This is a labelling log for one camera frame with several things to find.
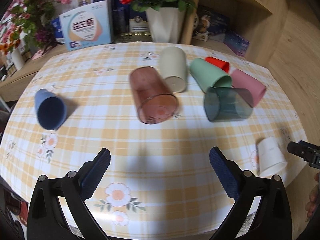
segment screw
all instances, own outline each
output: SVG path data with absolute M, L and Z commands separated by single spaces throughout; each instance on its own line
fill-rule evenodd
M 251 173 L 251 171 L 244 171 L 243 175 L 246 176 L 246 177 L 251 177 L 252 173 Z
M 281 180 L 279 175 L 274 175 L 273 178 L 275 179 L 275 181 L 280 181 Z
M 44 181 L 45 180 L 45 175 L 41 175 L 40 177 L 39 177 L 39 181 Z
M 76 172 L 75 172 L 75 171 L 69 171 L 69 172 L 68 172 L 68 177 L 69 177 L 69 178 L 73 178 L 75 175 L 76 175 Z

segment purple box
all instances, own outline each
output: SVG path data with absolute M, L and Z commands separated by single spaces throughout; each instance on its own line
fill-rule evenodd
M 236 55 L 244 57 L 250 42 L 239 34 L 228 30 L 224 44 L 226 44 Z

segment blue gripper pad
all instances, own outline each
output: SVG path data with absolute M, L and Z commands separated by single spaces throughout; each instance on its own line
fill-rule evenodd
M 220 152 L 220 150 L 216 150 L 212 148 L 209 153 L 210 164 L 214 171 L 216 172 L 224 191 L 227 193 L 229 198 L 233 198 L 235 201 L 238 200 L 239 193 L 239 185 L 238 181 L 233 176 L 232 172 L 227 166 L 227 162 L 230 162 L 225 158 L 225 156 Z
M 93 196 L 93 193 L 96 191 L 97 186 L 110 165 L 110 161 L 111 155 L 109 150 L 103 148 L 93 161 L 85 163 L 90 169 L 80 182 L 80 197 L 83 201 Z

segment white paper cup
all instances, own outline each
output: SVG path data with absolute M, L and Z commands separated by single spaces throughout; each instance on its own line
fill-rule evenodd
M 269 177 L 277 174 L 287 166 L 276 138 L 268 137 L 258 144 L 260 177 Z

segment pink cup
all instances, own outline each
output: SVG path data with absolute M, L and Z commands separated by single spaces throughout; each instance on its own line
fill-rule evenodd
M 232 85 L 235 88 L 246 88 L 250 91 L 253 97 L 253 104 L 249 103 L 252 107 L 255 107 L 266 93 L 267 88 L 260 81 L 256 80 L 252 76 L 244 73 L 240 69 L 236 69 L 230 75 L 232 77 Z

